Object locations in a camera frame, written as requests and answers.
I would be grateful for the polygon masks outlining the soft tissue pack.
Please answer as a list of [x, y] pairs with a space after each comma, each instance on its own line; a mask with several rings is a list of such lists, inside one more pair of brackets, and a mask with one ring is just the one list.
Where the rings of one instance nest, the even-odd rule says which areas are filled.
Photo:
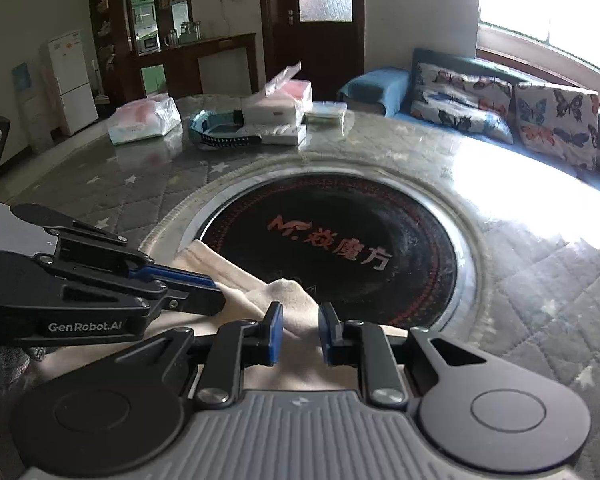
[[180, 123], [181, 114], [167, 93], [126, 103], [106, 121], [108, 136], [114, 145], [166, 136]]

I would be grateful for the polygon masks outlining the tissue box pink white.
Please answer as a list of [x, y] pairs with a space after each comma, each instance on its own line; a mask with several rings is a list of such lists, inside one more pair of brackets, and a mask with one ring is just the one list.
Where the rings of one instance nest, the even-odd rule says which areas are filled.
[[245, 125], [292, 125], [302, 123], [304, 114], [312, 108], [312, 84], [296, 79], [302, 64], [287, 66], [268, 81], [257, 93], [242, 103]]

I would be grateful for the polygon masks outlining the butterfly pillow left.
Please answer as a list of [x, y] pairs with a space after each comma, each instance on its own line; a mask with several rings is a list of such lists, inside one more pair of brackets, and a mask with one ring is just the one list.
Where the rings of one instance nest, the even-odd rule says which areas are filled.
[[514, 95], [509, 82], [428, 63], [417, 63], [414, 74], [413, 117], [460, 133], [514, 143], [507, 122]]

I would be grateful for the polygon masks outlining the small green packet stack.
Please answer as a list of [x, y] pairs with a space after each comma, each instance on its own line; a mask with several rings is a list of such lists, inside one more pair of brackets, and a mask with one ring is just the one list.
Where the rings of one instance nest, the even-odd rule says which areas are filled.
[[304, 121], [308, 124], [341, 125], [347, 110], [346, 102], [314, 101], [304, 113]]

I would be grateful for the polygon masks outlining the round black induction cooktop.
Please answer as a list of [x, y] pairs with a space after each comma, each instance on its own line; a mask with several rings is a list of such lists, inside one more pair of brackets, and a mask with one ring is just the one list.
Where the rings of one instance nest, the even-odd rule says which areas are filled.
[[405, 192], [348, 174], [250, 188], [200, 230], [209, 248], [261, 281], [297, 282], [343, 320], [429, 327], [458, 278], [443, 224]]

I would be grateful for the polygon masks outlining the white flat box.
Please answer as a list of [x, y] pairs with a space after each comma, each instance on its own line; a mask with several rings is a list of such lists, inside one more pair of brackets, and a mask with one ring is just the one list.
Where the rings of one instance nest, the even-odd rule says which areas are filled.
[[306, 125], [248, 125], [245, 130], [266, 145], [299, 146], [306, 135]]

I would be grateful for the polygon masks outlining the butterfly pillow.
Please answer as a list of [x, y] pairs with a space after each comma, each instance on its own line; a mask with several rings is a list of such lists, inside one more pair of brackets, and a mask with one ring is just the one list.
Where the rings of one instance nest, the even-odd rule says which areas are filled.
[[514, 90], [516, 125], [527, 150], [595, 170], [600, 96], [594, 90], [523, 81]]
[[428, 63], [417, 63], [414, 74], [413, 117], [460, 133], [514, 143], [507, 122], [514, 95], [509, 82]]

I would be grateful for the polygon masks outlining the cream sweatshirt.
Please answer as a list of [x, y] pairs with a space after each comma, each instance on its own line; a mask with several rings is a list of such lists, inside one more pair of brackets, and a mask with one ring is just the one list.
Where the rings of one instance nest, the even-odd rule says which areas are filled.
[[189, 328], [196, 341], [218, 333], [230, 324], [242, 326], [242, 384], [256, 390], [355, 390], [353, 367], [325, 363], [318, 321], [320, 309], [299, 283], [286, 278], [265, 282], [196, 240], [172, 261], [178, 270], [206, 274], [225, 297], [222, 311], [202, 316], [164, 311], [144, 337]]

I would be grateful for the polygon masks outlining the butterfly pillow right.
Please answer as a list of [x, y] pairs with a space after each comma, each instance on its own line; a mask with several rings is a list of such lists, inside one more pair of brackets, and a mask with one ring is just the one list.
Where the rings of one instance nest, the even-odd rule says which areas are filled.
[[595, 170], [600, 96], [594, 90], [523, 81], [514, 90], [516, 125], [527, 150]]

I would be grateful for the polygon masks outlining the blue sofa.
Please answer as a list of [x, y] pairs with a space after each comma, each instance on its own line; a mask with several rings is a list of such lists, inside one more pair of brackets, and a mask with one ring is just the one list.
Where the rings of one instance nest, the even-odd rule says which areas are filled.
[[600, 189], [600, 95], [504, 65], [416, 49], [338, 92], [355, 110], [427, 124], [545, 162]]

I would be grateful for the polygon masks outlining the dark wooden cabinet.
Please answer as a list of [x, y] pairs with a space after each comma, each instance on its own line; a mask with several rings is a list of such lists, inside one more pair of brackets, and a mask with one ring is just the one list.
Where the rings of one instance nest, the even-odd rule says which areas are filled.
[[249, 87], [259, 87], [256, 35], [204, 32], [194, 0], [88, 0], [104, 95], [111, 104], [165, 91], [175, 99], [204, 92], [200, 60], [246, 55]]

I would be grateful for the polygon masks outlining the white refrigerator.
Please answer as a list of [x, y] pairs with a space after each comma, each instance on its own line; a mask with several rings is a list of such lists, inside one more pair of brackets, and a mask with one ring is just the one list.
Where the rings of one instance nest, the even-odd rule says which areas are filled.
[[73, 136], [98, 119], [82, 35], [75, 30], [47, 41], [42, 53], [50, 71], [50, 88], [62, 132], [65, 136]]

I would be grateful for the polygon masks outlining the dark wooden door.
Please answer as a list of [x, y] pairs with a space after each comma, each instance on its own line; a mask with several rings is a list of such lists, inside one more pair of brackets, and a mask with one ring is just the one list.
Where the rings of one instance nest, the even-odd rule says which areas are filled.
[[335, 101], [364, 68], [365, 0], [260, 0], [265, 73], [300, 64], [317, 101]]

